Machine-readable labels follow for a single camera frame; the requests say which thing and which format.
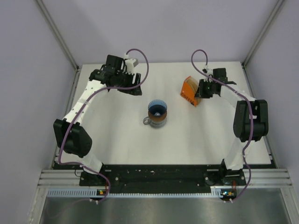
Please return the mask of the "blue glass dripper cone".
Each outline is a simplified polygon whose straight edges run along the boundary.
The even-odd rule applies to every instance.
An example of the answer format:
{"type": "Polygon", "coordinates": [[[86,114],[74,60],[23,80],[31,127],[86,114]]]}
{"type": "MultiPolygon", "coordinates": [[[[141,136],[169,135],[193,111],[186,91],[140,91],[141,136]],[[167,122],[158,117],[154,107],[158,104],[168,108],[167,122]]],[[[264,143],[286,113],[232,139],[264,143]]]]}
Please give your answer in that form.
{"type": "Polygon", "coordinates": [[[167,112],[167,104],[160,99],[152,100],[148,105],[148,112],[154,116],[162,116],[167,112]]]}

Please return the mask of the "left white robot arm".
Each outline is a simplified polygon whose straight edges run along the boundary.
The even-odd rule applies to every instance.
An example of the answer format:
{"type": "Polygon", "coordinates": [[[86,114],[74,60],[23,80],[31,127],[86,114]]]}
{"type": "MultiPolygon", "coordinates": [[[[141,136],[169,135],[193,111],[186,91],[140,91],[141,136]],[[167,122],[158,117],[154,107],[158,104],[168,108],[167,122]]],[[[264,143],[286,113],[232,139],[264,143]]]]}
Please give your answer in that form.
{"type": "Polygon", "coordinates": [[[93,140],[84,128],[85,118],[91,116],[92,105],[99,102],[110,90],[133,96],[142,95],[140,73],[135,72],[139,64],[136,58],[108,55],[106,63],[94,69],[86,86],[72,109],[63,119],[56,119],[53,124],[54,134],[59,147],[58,164],[79,165],[90,173],[90,180],[101,185],[106,174],[101,171],[103,163],[91,152],[93,140]]]}

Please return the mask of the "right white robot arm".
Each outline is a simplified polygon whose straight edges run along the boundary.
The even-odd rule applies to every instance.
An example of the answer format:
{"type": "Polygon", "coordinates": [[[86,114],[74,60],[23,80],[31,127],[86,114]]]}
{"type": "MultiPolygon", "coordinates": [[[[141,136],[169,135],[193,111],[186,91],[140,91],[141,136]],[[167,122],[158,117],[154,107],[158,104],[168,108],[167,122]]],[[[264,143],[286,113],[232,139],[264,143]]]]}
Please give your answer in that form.
{"type": "Polygon", "coordinates": [[[229,81],[225,68],[209,69],[201,72],[206,78],[199,81],[195,98],[208,99],[214,95],[225,99],[235,109],[233,133],[235,140],[228,155],[221,162],[218,179],[228,185],[235,175],[240,175],[246,158],[245,150],[252,141],[259,141],[269,131],[268,103],[258,100],[229,81]]]}

